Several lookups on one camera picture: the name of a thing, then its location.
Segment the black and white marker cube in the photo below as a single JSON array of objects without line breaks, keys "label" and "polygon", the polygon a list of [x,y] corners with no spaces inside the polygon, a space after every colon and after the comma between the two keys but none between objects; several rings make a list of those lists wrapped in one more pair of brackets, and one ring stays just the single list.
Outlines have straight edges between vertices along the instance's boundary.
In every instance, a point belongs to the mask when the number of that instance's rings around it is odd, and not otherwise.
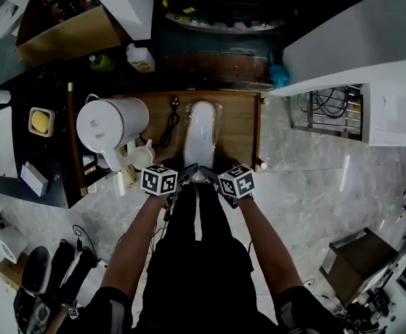
[{"label": "black and white marker cube", "polygon": [[175,170],[153,164],[141,170],[141,189],[156,196],[174,193],[177,188]]},{"label": "black and white marker cube", "polygon": [[223,194],[242,198],[254,189],[253,170],[246,164],[237,166],[218,176]]}]

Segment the tile floor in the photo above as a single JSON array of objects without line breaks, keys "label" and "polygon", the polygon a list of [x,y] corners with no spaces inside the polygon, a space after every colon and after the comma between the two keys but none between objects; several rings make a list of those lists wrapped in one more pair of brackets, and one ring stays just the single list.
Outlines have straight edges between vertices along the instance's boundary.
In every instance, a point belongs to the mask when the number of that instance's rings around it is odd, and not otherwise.
[{"label": "tile floor", "polygon": [[[288,246],[301,278],[316,280],[310,290],[337,303],[318,271],[331,241],[368,227],[392,246],[399,245],[406,226],[406,212],[400,217],[406,189],[406,148],[370,148],[358,141],[294,131],[284,103],[284,99],[271,99],[262,108],[260,157],[269,167],[256,174],[254,197]],[[291,99],[291,108],[298,112],[296,99]],[[77,223],[88,231],[98,256],[107,261],[146,195],[134,189],[119,197],[112,177],[97,186],[98,192],[88,194],[69,210],[10,199],[4,217],[26,235],[29,251],[44,245],[54,252],[61,238],[75,241],[72,224]],[[226,203],[224,208],[233,235],[247,246],[250,236],[240,212]],[[158,229],[161,227],[160,215]],[[198,220],[196,233],[197,237],[201,234]],[[275,321],[254,249],[251,256],[258,307]],[[90,272],[79,294],[80,303],[88,303],[103,273],[102,268]],[[133,306],[134,322],[142,308],[144,284],[145,273]],[[319,300],[330,310],[336,307],[324,298]]]}]

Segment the blue plastic object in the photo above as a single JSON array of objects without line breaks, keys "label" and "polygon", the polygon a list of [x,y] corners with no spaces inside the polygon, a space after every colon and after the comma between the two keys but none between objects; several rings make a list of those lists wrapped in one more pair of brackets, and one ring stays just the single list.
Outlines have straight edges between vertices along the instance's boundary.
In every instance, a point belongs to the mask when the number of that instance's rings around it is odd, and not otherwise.
[{"label": "blue plastic object", "polygon": [[276,88],[283,88],[291,84],[288,70],[283,65],[274,65],[272,53],[270,53],[270,79]]}]

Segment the white shoe insole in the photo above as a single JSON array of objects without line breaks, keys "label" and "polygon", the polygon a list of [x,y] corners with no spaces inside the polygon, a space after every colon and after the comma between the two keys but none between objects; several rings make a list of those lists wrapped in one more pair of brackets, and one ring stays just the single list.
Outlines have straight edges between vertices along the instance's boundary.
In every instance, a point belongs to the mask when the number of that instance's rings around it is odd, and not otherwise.
[{"label": "white shoe insole", "polygon": [[[213,144],[216,110],[208,102],[198,102],[192,107],[190,123],[184,144],[184,166],[198,164],[212,168],[215,145]],[[201,182],[205,176],[198,171],[192,177]]]}]

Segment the green bottle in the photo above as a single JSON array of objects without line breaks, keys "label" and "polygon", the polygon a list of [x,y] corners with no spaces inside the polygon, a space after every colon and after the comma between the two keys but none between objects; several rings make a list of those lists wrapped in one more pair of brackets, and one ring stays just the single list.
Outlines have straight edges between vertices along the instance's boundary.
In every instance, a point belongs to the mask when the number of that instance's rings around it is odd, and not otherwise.
[{"label": "green bottle", "polygon": [[97,72],[112,72],[113,61],[105,54],[99,54],[98,56],[90,56],[90,68]]}]

